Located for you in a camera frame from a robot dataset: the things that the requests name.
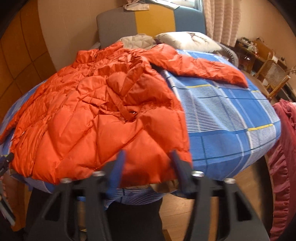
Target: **white pillow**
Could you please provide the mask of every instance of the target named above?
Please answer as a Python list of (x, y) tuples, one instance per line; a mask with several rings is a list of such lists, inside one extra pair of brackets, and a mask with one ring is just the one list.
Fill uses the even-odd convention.
[(175, 49), (209, 52), (220, 51), (221, 47), (210, 37), (198, 32), (168, 32), (154, 37), (158, 42)]

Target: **blue plaid bedsheet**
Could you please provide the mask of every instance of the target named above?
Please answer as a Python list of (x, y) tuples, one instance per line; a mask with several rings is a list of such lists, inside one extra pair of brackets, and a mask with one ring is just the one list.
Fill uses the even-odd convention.
[[(209, 53), (184, 50), (179, 53), (231, 65)], [(184, 108), (194, 169), (203, 171), (208, 177), (222, 180), (236, 175), (262, 157), (279, 138), (281, 127), (277, 114), (249, 80), (249, 88), (245, 89), (200, 78), (174, 76), (166, 70), (160, 74)], [(10, 108), (0, 133), (38, 86)], [(0, 154), (9, 153), (13, 133), (0, 145)], [(54, 185), (40, 180), (16, 178), (42, 191), (51, 193), (54, 190)], [(146, 204), (162, 196), (151, 188), (119, 189), (114, 198), (107, 201), (106, 207), (115, 200), (125, 204)]]

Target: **black mount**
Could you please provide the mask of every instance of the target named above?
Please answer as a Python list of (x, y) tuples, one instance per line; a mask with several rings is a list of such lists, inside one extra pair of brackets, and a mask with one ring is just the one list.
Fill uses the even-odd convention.
[[(172, 152), (171, 160), (178, 176), (181, 192), (187, 198), (195, 199), (184, 241), (208, 240), (210, 205), (213, 196), (219, 197), (216, 240), (269, 240), (263, 224), (234, 179), (211, 180), (202, 172), (192, 171), (190, 163), (180, 160), (176, 152)], [(119, 184), (118, 175), (115, 181), (112, 179), (116, 173), (121, 173), (122, 167), (123, 161), (116, 160), (107, 163), (102, 171), (95, 172), (87, 179), (79, 181), (63, 179), (63, 183), (56, 187), (45, 204), (27, 241), (79, 241), (78, 196), (86, 197), (87, 240), (112, 241), (103, 200), (116, 191)]]

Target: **maroon ruffled fabric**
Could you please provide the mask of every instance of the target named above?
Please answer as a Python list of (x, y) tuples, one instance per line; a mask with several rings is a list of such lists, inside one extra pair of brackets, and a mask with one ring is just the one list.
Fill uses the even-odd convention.
[(277, 240), (296, 213), (296, 105), (280, 100), (274, 109), (281, 120), (281, 137), (268, 152), (275, 194), (271, 241)]

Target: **wicker chair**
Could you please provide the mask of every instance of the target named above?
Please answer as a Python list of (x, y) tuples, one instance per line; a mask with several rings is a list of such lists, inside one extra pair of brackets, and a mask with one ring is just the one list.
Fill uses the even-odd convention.
[[(275, 95), (290, 78), (290, 76), (288, 76), (285, 71), (272, 59), (266, 60), (255, 76), (251, 76), (246, 72), (244, 72), (244, 74), (250, 79), (250, 81), (252, 81), (255, 86), (258, 87), (258, 89), (263, 95), (266, 96), (267, 99), (272, 99), (275, 97)], [(264, 79), (268, 82), (266, 87), (261, 81)]]

